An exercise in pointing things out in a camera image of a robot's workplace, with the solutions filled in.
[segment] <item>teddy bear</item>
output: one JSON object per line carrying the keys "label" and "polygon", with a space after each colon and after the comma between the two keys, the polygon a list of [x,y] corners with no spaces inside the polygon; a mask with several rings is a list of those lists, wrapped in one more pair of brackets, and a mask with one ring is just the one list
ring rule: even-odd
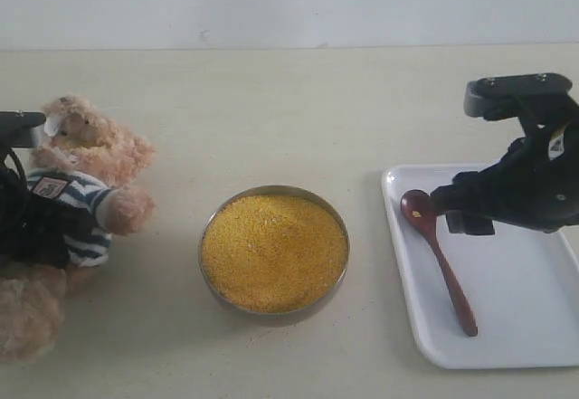
{"label": "teddy bear", "polygon": [[55,344],[63,303],[106,263],[113,236],[140,232],[156,207],[134,185],[149,167],[152,144],[68,94],[43,106],[46,121],[26,174],[29,192],[82,211],[83,233],[64,234],[67,261],[60,267],[10,261],[0,268],[0,363],[31,361]]}

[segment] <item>wooden spoon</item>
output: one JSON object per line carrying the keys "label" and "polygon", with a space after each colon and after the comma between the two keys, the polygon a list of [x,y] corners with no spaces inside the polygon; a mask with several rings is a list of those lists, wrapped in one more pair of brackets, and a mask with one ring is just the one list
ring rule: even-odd
{"label": "wooden spoon", "polygon": [[436,236],[437,214],[431,197],[424,191],[413,189],[403,195],[400,207],[404,218],[406,218],[431,246],[436,260],[441,267],[442,276],[444,277],[444,281],[446,281],[446,287],[451,296],[452,305],[454,306],[454,311],[457,314],[462,330],[469,337],[477,336],[479,328],[477,327],[477,322],[470,308],[470,304],[438,243]]}

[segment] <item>striped shirt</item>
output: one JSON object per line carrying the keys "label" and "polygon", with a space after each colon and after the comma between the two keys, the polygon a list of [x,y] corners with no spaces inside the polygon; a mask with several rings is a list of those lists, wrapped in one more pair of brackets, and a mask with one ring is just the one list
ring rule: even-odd
{"label": "striped shirt", "polygon": [[[54,178],[58,174],[68,182]],[[28,189],[36,194],[73,207],[86,208],[99,223],[84,240],[64,236],[71,261],[79,266],[97,266],[107,261],[111,233],[103,229],[103,224],[112,189],[96,177],[79,171],[57,173],[51,168],[36,168],[28,173],[26,179]]]}

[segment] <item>white tray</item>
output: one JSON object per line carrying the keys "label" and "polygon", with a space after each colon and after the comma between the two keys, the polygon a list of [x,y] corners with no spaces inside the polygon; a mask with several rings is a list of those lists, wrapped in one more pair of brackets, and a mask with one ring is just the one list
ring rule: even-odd
{"label": "white tray", "polygon": [[413,335],[448,369],[579,366],[579,266],[561,233],[495,223],[494,236],[451,234],[442,250],[469,299],[479,335],[457,323],[438,263],[400,213],[407,190],[430,193],[460,171],[484,166],[398,166],[383,174],[384,202]]}

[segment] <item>table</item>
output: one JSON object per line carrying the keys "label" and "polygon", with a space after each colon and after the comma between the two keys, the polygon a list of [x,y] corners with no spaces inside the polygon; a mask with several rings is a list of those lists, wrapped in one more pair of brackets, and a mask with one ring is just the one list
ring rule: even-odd
{"label": "table", "polygon": [[[516,121],[466,117],[468,80],[557,71],[579,45],[312,51],[0,52],[0,108],[78,92],[147,135],[158,203],[67,301],[56,348],[0,370],[0,397],[75,399],[575,398],[573,369],[450,372],[409,329],[379,176],[404,163],[489,161]],[[257,326],[219,306],[197,266],[206,220],[256,185],[297,185],[342,214],[351,260],[315,317]],[[579,247],[577,229],[566,231]]]}

